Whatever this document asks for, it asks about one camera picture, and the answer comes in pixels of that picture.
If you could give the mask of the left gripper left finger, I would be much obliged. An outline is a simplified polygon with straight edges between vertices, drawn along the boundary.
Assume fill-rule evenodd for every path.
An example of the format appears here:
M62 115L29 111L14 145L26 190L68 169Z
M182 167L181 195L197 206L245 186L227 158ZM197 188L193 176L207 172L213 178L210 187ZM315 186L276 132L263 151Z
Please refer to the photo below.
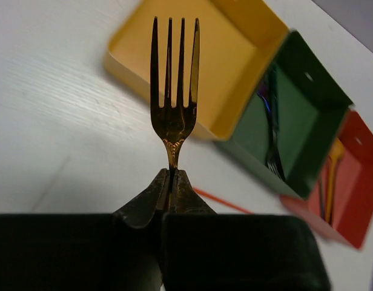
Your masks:
M0 290L160 290L152 229L162 169L112 213L0 214Z

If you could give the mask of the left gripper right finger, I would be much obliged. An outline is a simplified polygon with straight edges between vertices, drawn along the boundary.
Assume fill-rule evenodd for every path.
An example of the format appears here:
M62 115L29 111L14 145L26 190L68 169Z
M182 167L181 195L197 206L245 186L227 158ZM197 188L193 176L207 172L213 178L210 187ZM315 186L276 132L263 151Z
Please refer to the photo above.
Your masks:
M290 215L217 214L183 170L174 176L174 211L162 220L166 290L330 290L307 223Z

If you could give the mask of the fork with green marbled handle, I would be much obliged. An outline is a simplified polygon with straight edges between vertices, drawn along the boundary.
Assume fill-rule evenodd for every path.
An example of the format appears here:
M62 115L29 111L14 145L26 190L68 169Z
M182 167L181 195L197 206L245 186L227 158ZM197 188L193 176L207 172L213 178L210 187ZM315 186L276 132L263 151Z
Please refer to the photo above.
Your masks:
M282 181L286 181L282 162L278 150L279 135L279 114L278 114L278 93L277 93L277 74L276 66L273 65L268 73L267 80L267 103L269 108L269 149L266 154L266 165Z

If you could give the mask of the purple iridescent fork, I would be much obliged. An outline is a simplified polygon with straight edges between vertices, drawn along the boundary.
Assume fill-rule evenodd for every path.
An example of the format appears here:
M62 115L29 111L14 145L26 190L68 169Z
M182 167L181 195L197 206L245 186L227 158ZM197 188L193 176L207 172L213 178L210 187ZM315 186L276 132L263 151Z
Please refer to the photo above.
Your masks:
M267 116L271 115L271 106L269 101L269 85L268 78L264 76L257 88L257 96L263 101L265 112Z

